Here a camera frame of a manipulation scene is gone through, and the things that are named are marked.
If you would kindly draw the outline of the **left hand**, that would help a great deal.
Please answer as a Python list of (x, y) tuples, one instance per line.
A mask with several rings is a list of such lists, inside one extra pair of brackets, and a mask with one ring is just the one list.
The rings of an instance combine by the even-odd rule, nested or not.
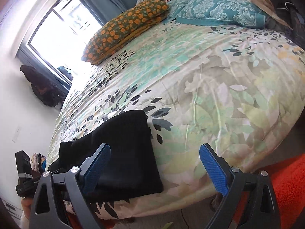
[(30, 219), (30, 215), (31, 215), (31, 206), (33, 203), (33, 199), (32, 198), (23, 198), (21, 200), (21, 205), (22, 205), (22, 209), (24, 212), (24, 216), (26, 217), (26, 219)]

